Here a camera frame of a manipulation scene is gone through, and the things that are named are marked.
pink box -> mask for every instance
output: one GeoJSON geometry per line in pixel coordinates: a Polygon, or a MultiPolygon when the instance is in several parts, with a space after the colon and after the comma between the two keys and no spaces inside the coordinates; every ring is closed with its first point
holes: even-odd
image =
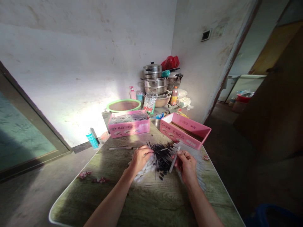
{"type": "Polygon", "coordinates": [[[150,120],[147,115],[147,120],[134,121],[134,122],[126,122],[119,124],[110,124],[110,121],[113,117],[118,117],[124,114],[136,114],[142,112],[147,115],[145,110],[135,110],[128,112],[120,112],[120,113],[112,113],[110,116],[110,120],[108,122],[108,128],[110,129],[110,135],[112,138],[129,136],[140,134],[144,132],[149,132],[150,120]]]}
{"type": "Polygon", "coordinates": [[[211,128],[183,117],[177,113],[172,113],[160,121],[160,132],[177,143],[183,143],[199,150],[211,132],[211,128]]]}

red plastic bag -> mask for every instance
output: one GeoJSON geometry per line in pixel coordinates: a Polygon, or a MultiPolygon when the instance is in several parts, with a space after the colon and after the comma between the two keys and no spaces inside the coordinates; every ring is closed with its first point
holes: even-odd
{"type": "Polygon", "coordinates": [[[162,71],[177,68],[179,64],[180,62],[178,56],[168,56],[167,59],[161,63],[162,71]]]}

glass panel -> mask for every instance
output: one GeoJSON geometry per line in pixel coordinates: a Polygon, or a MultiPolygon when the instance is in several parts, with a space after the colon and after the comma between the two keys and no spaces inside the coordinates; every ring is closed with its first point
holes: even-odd
{"type": "Polygon", "coordinates": [[[0,171],[56,150],[0,92],[0,171]]]}

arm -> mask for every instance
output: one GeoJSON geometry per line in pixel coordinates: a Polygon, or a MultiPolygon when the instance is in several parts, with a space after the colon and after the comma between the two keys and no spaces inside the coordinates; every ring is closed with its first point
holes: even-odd
{"type": "Polygon", "coordinates": [[[132,163],[123,172],[118,183],[97,207],[84,227],[117,225],[130,185],[152,152],[153,150],[146,145],[135,150],[132,163]]]}
{"type": "Polygon", "coordinates": [[[202,191],[196,173],[197,161],[187,151],[178,154],[175,166],[181,172],[182,180],[187,186],[198,226],[224,226],[202,191]]]}

forearm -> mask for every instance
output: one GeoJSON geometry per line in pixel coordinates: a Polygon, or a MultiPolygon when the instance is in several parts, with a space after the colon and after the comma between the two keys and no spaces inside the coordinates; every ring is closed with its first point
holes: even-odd
{"type": "Polygon", "coordinates": [[[187,186],[187,191],[198,226],[224,226],[209,203],[198,182],[189,184],[187,186]]]}
{"type": "Polygon", "coordinates": [[[130,174],[129,170],[126,169],[118,183],[97,207],[84,227],[116,226],[133,179],[133,174],[130,174]]]}

